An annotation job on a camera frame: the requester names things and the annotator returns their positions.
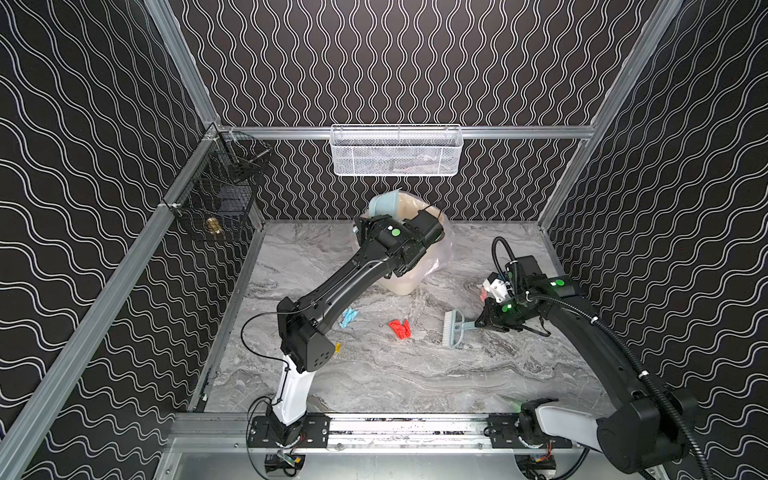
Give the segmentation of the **light teal plastic dustpan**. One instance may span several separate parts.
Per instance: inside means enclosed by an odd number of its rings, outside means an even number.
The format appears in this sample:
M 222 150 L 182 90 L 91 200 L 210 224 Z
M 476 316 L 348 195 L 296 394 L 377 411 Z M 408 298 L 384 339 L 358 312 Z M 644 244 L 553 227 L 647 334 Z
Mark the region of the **light teal plastic dustpan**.
M 400 194 L 401 191 L 396 189 L 373 197 L 368 203 L 368 215 L 370 217 L 389 215 L 396 220 L 401 219 Z

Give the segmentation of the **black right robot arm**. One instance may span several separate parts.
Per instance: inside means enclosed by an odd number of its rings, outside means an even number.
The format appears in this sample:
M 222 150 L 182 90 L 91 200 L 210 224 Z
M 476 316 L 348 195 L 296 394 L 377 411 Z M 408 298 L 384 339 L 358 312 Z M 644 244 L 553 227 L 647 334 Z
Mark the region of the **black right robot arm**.
M 523 403 L 512 429 L 529 448 L 556 439 L 602 453 L 614 468 L 647 475 L 649 468 L 692 456 L 704 478 L 711 468 L 694 436 L 699 405 L 682 387 L 665 386 L 604 324 L 577 285 L 548 277 L 534 257 L 498 265 L 483 283 L 477 329 L 528 330 L 528 320 L 550 322 L 576 348 L 603 385 L 614 410 L 598 415 L 563 406 L 557 398 Z

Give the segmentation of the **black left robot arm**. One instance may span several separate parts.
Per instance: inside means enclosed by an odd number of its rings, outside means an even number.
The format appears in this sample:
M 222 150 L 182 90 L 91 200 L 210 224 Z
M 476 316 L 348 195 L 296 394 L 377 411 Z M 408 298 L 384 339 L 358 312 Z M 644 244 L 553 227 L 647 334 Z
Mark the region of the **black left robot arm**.
M 278 304 L 280 349 L 287 362 L 278 401 L 268 418 L 289 437 L 307 413 L 314 374 L 335 355 L 327 338 L 337 319 L 369 287 L 384 277 L 401 277 L 414 269 L 428 249 L 444 237 L 438 217 L 427 209 L 397 220 L 390 215 L 359 217 L 354 222 L 358 250 L 323 284 L 300 299 Z

